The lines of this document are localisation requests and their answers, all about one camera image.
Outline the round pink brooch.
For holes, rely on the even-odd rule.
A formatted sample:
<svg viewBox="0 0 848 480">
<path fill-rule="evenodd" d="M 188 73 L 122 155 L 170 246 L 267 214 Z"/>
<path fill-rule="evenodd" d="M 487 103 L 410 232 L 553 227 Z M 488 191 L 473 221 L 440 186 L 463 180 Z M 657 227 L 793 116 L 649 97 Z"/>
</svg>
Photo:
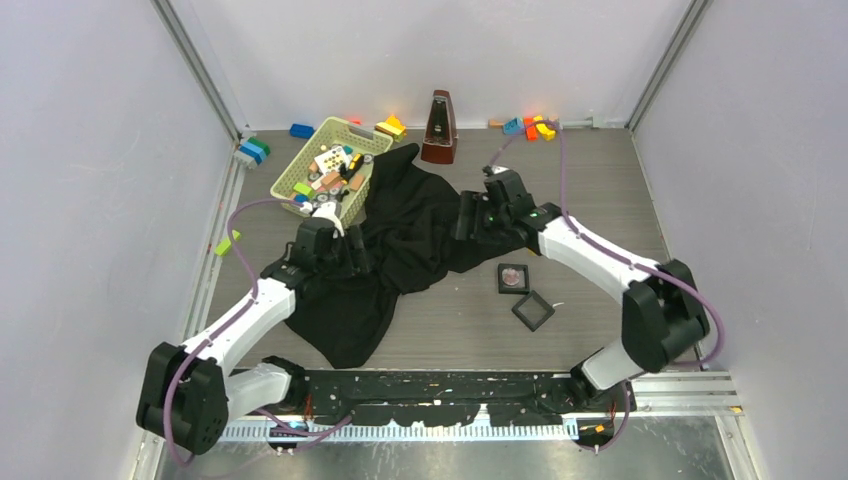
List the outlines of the round pink brooch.
<svg viewBox="0 0 848 480">
<path fill-rule="evenodd" d="M 524 286 L 524 271 L 516 268 L 504 268 L 501 272 L 502 283 L 509 288 Z"/>
</svg>

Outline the black garment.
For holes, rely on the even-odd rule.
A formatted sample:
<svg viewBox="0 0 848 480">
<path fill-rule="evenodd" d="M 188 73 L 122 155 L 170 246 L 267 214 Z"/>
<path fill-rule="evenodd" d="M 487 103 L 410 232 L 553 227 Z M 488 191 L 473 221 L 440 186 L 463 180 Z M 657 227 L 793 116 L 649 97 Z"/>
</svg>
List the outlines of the black garment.
<svg viewBox="0 0 848 480">
<path fill-rule="evenodd" d="M 335 369 L 367 362 L 400 296 L 521 247 L 512 240 L 497 245 L 454 239 L 460 195 L 443 177 L 414 165 L 419 150 L 407 144 L 374 159 L 359 225 L 372 270 L 352 275 L 341 267 L 325 269 L 308 282 L 285 322 Z"/>
</svg>

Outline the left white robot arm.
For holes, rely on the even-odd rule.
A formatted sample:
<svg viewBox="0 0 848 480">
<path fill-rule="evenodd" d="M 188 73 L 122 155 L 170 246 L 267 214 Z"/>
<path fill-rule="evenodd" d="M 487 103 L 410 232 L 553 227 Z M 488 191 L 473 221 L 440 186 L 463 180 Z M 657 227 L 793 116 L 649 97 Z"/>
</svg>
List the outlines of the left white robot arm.
<svg viewBox="0 0 848 480">
<path fill-rule="evenodd" d="M 194 455 L 209 451 L 225 427 L 262 407 L 298 412 L 308 396 L 304 369 L 271 356 L 237 372 L 239 361 L 274 326 L 305 310 L 310 281 L 322 273 L 361 274 L 371 262 L 358 226 L 309 217 L 280 259 L 266 266 L 224 317 L 179 345 L 149 355 L 136 424 Z"/>
</svg>

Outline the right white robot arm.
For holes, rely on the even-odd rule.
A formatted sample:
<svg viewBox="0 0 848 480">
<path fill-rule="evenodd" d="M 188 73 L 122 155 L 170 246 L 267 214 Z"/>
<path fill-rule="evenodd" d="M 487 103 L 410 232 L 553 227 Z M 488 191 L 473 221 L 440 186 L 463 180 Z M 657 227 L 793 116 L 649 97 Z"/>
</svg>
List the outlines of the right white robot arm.
<svg viewBox="0 0 848 480">
<path fill-rule="evenodd" d="M 511 169 L 487 167 L 484 173 L 484 191 L 460 194 L 455 238 L 526 247 L 572 269 L 622 308 L 619 338 L 570 371 L 567 386 L 577 406 L 598 409 L 611 388 L 662 371 L 710 333 L 704 299 L 685 263 L 636 255 L 559 206 L 536 204 Z"/>
</svg>

